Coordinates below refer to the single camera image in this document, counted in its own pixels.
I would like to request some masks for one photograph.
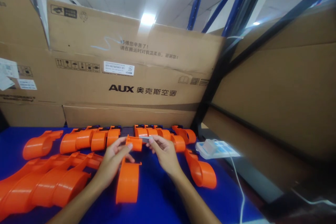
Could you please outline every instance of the hand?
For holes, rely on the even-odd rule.
[[[103,161],[92,179],[92,182],[101,187],[102,190],[111,184],[124,157],[131,163],[135,162],[134,158],[129,154],[133,148],[133,144],[130,143],[125,146],[119,146],[122,142],[126,141],[126,138],[127,137],[118,138],[113,144],[107,147]]]
[[[149,143],[147,143],[146,146],[152,150],[153,154],[157,154],[161,167],[169,176],[175,176],[181,172],[183,173],[179,161],[177,160],[173,142],[161,136],[154,135],[149,139]]]

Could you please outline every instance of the white label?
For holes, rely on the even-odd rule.
[[[13,85],[14,82],[12,82],[4,73],[0,72],[0,89],[4,91]]]
[[[18,79],[21,89],[37,90],[34,80]]]
[[[115,74],[134,75],[134,66],[104,61],[104,72]]]
[[[19,78],[18,66],[15,61],[0,58],[0,71],[8,77]]]

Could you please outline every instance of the white plastic container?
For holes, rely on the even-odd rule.
[[[229,158],[240,156],[230,145],[224,141],[206,139],[205,142],[197,142],[196,150],[204,159]]]

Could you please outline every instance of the qr code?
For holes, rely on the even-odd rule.
[[[197,85],[199,81],[200,81],[199,78],[192,78],[190,85]]]

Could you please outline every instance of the cardboard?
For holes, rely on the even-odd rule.
[[[40,114],[42,106],[35,105],[64,106],[69,126],[188,127],[224,43],[222,37],[162,25],[146,29],[139,20],[49,0],[49,50],[30,0],[0,1],[0,58],[15,61],[20,79],[36,87],[25,90],[12,79],[15,85],[0,92],[1,107],[33,105],[30,112]],[[108,72],[104,62],[132,66],[132,75]],[[8,118],[11,125],[19,126],[17,117],[22,126],[39,126],[38,120],[24,122],[28,118],[18,111]]]
[[[293,155],[212,108],[209,108],[203,122],[282,191],[288,191],[315,171]]]
[[[316,159],[332,159],[335,16],[335,5],[308,10],[225,76],[213,102]],[[256,39],[258,29],[248,36]]]
[[[13,127],[63,127],[62,106],[0,103],[8,124]]]
[[[190,126],[224,38],[158,24],[144,33],[139,20],[52,0],[48,11],[69,126]],[[134,75],[108,72],[104,62],[130,65]]]

